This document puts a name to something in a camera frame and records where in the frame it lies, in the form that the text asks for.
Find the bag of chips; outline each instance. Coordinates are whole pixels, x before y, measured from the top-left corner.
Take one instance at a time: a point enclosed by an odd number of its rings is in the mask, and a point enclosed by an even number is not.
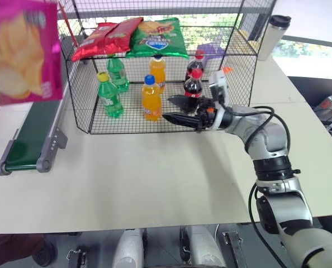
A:
[[[77,48],[72,60],[130,51],[130,37],[141,21],[142,17],[132,18],[119,24],[99,23],[95,31]]]
[[[178,56],[188,59],[178,18],[162,21],[144,21],[131,38],[127,58],[154,55]]]
[[[98,27],[92,32],[76,49],[72,61],[77,61],[82,58],[88,58],[96,55],[105,54],[104,39],[105,36],[111,32],[117,23],[102,22],[98,23]]]
[[[61,99],[56,3],[0,0],[0,105]]]

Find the potato chip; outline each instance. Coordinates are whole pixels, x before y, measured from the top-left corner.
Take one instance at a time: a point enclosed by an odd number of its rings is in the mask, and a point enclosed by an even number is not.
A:
[[[29,27],[29,42],[30,46],[33,46],[33,48],[35,49],[36,59],[43,59],[44,52],[41,45],[40,34],[38,28],[35,25],[31,25]]]
[[[29,95],[23,76],[8,65],[0,65],[0,92],[12,98]]]
[[[159,35],[171,32],[174,27],[171,22],[160,23],[158,21],[144,21],[139,24],[138,29],[150,35]]]
[[[41,72],[43,67],[43,60],[37,61],[30,66],[25,71],[25,81],[29,86],[29,90],[37,95],[42,96],[41,89]]]
[[[8,39],[13,52],[18,52],[28,44],[28,30],[23,13],[8,24]]]
[[[10,46],[10,38],[8,37],[8,28],[9,23],[7,22],[3,22],[0,25],[0,49],[6,60],[9,60],[13,55],[13,51]]]

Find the green chip bag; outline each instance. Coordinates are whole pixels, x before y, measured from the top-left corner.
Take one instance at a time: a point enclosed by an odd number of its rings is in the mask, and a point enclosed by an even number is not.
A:
[[[140,23],[130,45],[127,58],[163,55],[188,59],[178,18]]]

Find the table surface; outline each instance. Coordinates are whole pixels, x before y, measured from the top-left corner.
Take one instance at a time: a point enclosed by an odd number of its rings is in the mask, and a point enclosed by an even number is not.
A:
[[[332,138],[273,59],[257,63],[251,103],[274,107],[287,122],[290,160],[313,216],[332,214]],[[29,106],[0,108],[0,158]],[[249,222],[256,177],[236,136],[88,135],[70,106],[60,128],[68,144],[49,173],[0,176],[0,233]]]

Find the white thermos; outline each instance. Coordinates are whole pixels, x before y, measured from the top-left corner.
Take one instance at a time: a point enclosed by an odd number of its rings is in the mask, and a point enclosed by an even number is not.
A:
[[[290,20],[291,17],[289,16],[273,15],[271,17],[260,47],[258,60],[266,60],[268,58],[285,31],[289,28]]]

